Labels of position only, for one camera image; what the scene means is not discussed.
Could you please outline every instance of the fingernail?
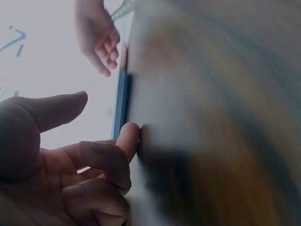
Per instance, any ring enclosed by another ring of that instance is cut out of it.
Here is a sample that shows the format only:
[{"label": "fingernail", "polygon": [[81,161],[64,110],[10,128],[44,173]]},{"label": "fingernail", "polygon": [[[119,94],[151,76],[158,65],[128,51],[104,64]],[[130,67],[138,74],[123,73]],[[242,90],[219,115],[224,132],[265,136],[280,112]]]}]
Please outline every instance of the fingernail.
[{"label": "fingernail", "polygon": [[81,185],[74,185],[64,189],[69,196],[79,198],[85,194],[85,190]]}]

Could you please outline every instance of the blurry object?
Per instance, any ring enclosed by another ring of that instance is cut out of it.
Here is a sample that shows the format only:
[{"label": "blurry object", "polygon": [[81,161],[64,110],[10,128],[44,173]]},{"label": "blurry object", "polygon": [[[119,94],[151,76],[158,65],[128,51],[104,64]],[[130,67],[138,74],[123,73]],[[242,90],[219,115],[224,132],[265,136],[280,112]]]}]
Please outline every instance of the blurry object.
[{"label": "blurry object", "polygon": [[137,0],[124,0],[122,5],[112,13],[111,17],[113,21],[122,18],[126,14],[134,11],[137,4]]},{"label": "blurry object", "polygon": [[120,70],[117,86],[117,100],[115,106],[115,120],[113,124],[112,138],[117,139],[121,127],[127,121],[127,107],[131,89],[131,75]]}]

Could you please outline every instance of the adult hand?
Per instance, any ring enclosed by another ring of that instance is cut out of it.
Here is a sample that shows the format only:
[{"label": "adult hand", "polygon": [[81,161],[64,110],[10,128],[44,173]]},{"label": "adult hand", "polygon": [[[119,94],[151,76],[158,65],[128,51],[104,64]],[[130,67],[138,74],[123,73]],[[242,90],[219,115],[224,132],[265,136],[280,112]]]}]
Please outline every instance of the adult hand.
[{"label": "adult hand", "polygon": [[108,68],[117,67],[120,36],[103,0],[75,0],[75,31],[81,52],[100,74],[109,77]]},{"label": "adult hand", "polygon": [[[0,103],[0,225],[120,226],[125,221],[128,163],[139,136],[135,124],[126,124],[116,141],[40,148],[40,133],[71,122],[86,103],[85,92]],[[86,166],[91,168],[77,173]]]}]

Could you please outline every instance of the finger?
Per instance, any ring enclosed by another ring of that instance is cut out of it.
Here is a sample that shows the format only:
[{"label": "finger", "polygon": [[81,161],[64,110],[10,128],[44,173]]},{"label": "finger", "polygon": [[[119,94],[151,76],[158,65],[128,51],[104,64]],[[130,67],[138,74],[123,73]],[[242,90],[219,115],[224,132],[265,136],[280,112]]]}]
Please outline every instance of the finger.
[{"label": "finger", "polygon": [[117,63],[116,63],[116,58],[118,57],[117,50],[113,50],[111,53],[109,53],[105,47],[102,47],[97,51],[97,54],[99,55],[99,58],[102,61],[106,62],[107,66],[110,69],[115,69],[117,67]]},{"label": "finger", "polygon": [[126,154],[128,162],[131,162],[136,153],[136,146],[139,136],[140,130],[135,123],[128,122],[121,128],[116,145],[119,146]]},{"label": "finger", "polygon": [[111,46],[116,47],[117,44],[120,42],[120,35],[116,29],[113,29],[113,31],[111,31],[110,38],[112,40]]},{"label": "finger", "polygon": [[79,144],[79,158],[87,166],[105,171],[105,178],[121,190],[130,189],[127,157],[118,146],[83,141]]},{"label": "finger", "polygon": [[105,77],[109,77],[111,75],[110,71],[103,65],[94,49],[84,54],[100,74],[103,74]]},{"label": "finger", "polygon": [[106,60],[106,63],[110,69],[115,69],[117,67],[116,61],[112,61],[110,58]]},{"label": "finger", "polygon": [[88,96],[79,92],[39,99],[12,97],[7,101],[25,109],[42,133],[73,121],[84,110]]},{"label": "finger", "polygon": [[110,57],[109,52],[106,50],[104,46],[102,46],[97,50],[97,54],[99,55],[99,58],[101,58],[102,60],[106,60]]},{"label": "finger", "polygon": [[[94,141],[94,142],[114,145],[116,143],[116,140],[105,140],[105,141]],[[72,161],[75,170],[81,170],[87,167],[87,165],[85,165],[79,158],[79,143],[60,147],[55,150],[52,150],[52,152],[66,153],[70,158],[70,160]]]},{"label": "finger", "polygon": [[118,58],[118,56],[119,56],[119,53],[118,53],[117,49],[116,49],[116,48],[113,49],[113,50],[111,51],[111,55],[110,55],[111,60],[112,60],[112,61],[116,61],[116,59]]},{"label": "finger", "polygon": [[106,179],[94,178],[62,190],[63,198],[73,206],[98,210],[126,219],[129,205],[119,191]]},{"label": "finger", "polygon": [[103,46],[104,46],[105,49],[108,51],[108,53],[111,53],[113,47],[112,47],[112,45],[111,45],[111,43],[110,43],[109,40],[107,40],[107,41],[103,44]]},{"label": "finger", "polygon": [[93,211],[95,218],[101,226],[121,226],[125,220],[125,216],[114,216],[99,211]]}]

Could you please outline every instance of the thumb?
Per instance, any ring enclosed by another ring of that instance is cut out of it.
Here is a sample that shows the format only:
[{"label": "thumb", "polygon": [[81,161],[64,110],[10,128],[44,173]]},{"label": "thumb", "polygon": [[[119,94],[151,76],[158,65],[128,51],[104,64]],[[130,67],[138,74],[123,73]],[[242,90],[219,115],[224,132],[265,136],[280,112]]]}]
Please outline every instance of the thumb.
[{"label": "thumb", "polygon": [[16,97],[8,101],[25,109],[42,133],[73,121],[84,110],[88,96],[82,91],[39,99]]},{"label": "thumb", "polygon": [[12,97],[0,103],[0,179],[22,180],[41,166],[40,133],[75,119],[85,92],[49,98]]}]

